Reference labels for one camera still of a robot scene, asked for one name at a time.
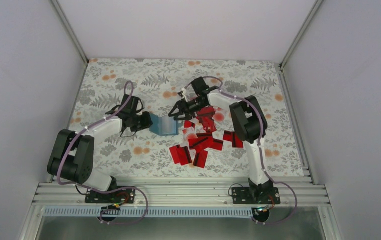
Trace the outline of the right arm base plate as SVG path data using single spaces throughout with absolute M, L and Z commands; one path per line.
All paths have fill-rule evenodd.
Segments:
M 267 193 L 251 193 L 249 187 L 235 186 L 231 188 L 231 197 L 235 205 L 280 205 L 279 189 L 273 187 Z

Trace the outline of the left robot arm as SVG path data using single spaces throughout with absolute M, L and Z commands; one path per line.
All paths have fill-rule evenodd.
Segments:
M 134 136 L 152 124 L 150 113 L 144 111 L 143 101 L 126 94 L 120 105 L 80 132 L 61 130 L 56 137 L 47 172 L 61 185 L 81 185 L 96 191 L 104 202 L 110 203 L 118 195 L 117 180 L 94 169 L 95 147 L 114 135 L 123 137 L 126 130 Z

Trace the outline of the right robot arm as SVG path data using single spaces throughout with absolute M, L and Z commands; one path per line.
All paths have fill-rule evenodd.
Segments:
M 192 86 L 196 98 L 187 100 L 185 86 L 178 93 L 180 100 L 176 102 L 168 116 L 184 121 L 196 118 L 196 113 L 205 107 L 219 107 L 229 110 L 233 129 L 237 137 L 243 141 L 249 162 L 249 197 L 261 204 L 269 196 L 274 187 L 271 177 L 264 165 L 265 136 L 268 123 L 257 98 L 253 95 L 239 97 L 222 90 L 221 86 L 208 86 L 205 77 L 194 79 Z

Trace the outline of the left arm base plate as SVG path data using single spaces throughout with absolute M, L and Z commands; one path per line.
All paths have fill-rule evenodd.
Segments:
M 114 193 L 98 193 L 89 190 L 86 193 L 85 203 L 87 204 L 133 204 L 135 200 L 135 189 L 124 189 Z

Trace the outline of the red card with stripe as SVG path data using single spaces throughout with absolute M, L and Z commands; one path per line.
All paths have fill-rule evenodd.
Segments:
M 190 150 L 200 153 L 214 144 L 214 137 L 211 133 L 198 133 L 196 136 L 197 138 L 188 140 Z

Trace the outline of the teal leather card holder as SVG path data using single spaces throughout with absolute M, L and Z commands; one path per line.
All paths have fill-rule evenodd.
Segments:
M 152 121 L 152 126 L 149 128 L 151 133 L 161 137 L 179 135 L 179 128 L 182 124 L 179 121 L 174 120 L 173 117 L 167 115 L 158 116 L 153 113 L 150 113 L 149 115 Z

